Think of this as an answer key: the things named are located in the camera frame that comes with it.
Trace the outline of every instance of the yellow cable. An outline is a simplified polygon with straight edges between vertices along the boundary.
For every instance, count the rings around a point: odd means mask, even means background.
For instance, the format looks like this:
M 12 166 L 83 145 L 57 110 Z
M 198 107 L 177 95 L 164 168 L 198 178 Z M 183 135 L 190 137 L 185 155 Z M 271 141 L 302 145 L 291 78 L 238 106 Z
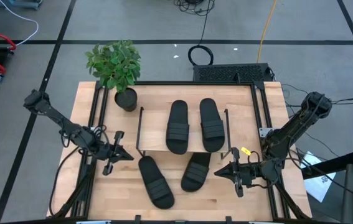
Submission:
M 263 42 L 263 39 L 265 38 L 266 30 L 268 29 L 269 22 L 270 22 L 270 19 L 271 19 L 271 15 L 273 14 L 273 11 L 275 10 L 276 2 L 277 2 L 277 0 L 273 0 L 273 6 L 271 7 L 271 10 L 270 10 L 270 13 L 269 13 L 269 16 L 268 16 L 268 20 L 266 21 L 265 28 L 263 29 L 261 42 L 259 44 L 257 63 L 259 63 L 259 59 L 261 59 L 262 42 Z

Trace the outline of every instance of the yellow tag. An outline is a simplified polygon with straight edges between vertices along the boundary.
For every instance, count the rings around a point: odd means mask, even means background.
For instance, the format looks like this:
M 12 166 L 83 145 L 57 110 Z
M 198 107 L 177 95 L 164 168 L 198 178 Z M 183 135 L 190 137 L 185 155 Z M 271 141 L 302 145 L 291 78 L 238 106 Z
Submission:
M 245 147 L 242 147 L 241 151 L 243 151 L 247 155 L 251 155 L 251 152 L 248 149 L 246 149 Z

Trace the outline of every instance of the black plant pot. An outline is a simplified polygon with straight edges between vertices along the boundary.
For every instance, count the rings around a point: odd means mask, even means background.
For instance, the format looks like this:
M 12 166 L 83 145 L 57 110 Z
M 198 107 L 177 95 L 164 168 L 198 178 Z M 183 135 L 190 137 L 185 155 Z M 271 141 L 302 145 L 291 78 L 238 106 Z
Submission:
M 115 103 L 128 112 L 134 111 L 138 105 L 138 94 L 131 88 L 126 88 L 123 93 L 115 94 Z

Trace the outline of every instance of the wooden tabletop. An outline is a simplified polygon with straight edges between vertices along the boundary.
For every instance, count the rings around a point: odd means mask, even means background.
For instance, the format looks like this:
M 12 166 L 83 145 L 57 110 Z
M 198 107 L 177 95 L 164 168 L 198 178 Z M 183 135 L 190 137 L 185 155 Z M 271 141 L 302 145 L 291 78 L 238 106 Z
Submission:
M 75 97 L 71 115 L 74 123 L 87 125 L 92 105 L 95 82 L 81 82 Z M 222 221 L 231 216 L 233 221 L 270 221 L 268 193 L 258 187 L 247 189 L 244 196 L 238 198 L 233 182 L 214 176 L 214 172 L 232 160 L 229 154 L 224 160 L 219 154 L 212 154 L 210 170 L 204 186 L 194 193 L 181 189 L 181 178 L 194 151 L 203 151 L 199 127 L 199 102 L 204 98 L 215 100 L 221 118 L 225 123 L 224 109 L 228 109 L 230 119 L 230 140 L 233 147 L 246 147 L 260 152 L 257 124 L 253 110 L 249 86 L 134 86 L 138 93 L 138 108 L 134 112 L 125 112 L 114 102 L 114 91 L 110 91 L 104 124 L 110 141 L 116 131 L 125 132 L 121 144 L 134 157 L 133 161 L 120 161 L 115 164 L 113 173 L 101 174 L 105 162 L 97 164 L 95 182 L 92 190 L 89 219 L 133 220 L 141 215 L 142 220 L 201 220 Z M 274 127 L 282 127 L 288 121 L 288 114 L 278 82 L 265 83 L 265 91 Z M 101 98 L 95 115 L 97 124 Z M 265 117 L 262 110 L 260 92 L 257 91 L 262 124 Z M 174 100 L 184 100 L 189 107 L 189 150 L 184 155 L 175 155 L 164 147 L 163 129 L 166 127 L 169 110 Z M 147 150 L 165 176 L 174 196 L 175 204 L 169 210 L 156 208 L 148 198 L 138 169 L 140 155 L 135 149 L 139 109 L 144 107 L 141 127 L 140 149 Z M 61 160 L 73 149 L 64 149 Z M 227 150 L 227 141 L 222 151 Z M 247 162 L 247 157 L 240 153 L 240 163 Z M 57 211 L 68 199 L 75 188 L 80 155 L 72 155 L 64 164 L 59 174 L 54 194 L 53 208 Z M 308 198 L 304 188 L 301 171 L 291 161 L 286 161 L 283 169 L 285 188 L 301 210 L 311 216 Z M 255 184 L 266 185 L 257 178 Z M 280 196 L 275 190 L 279 217 L 283 216 Z

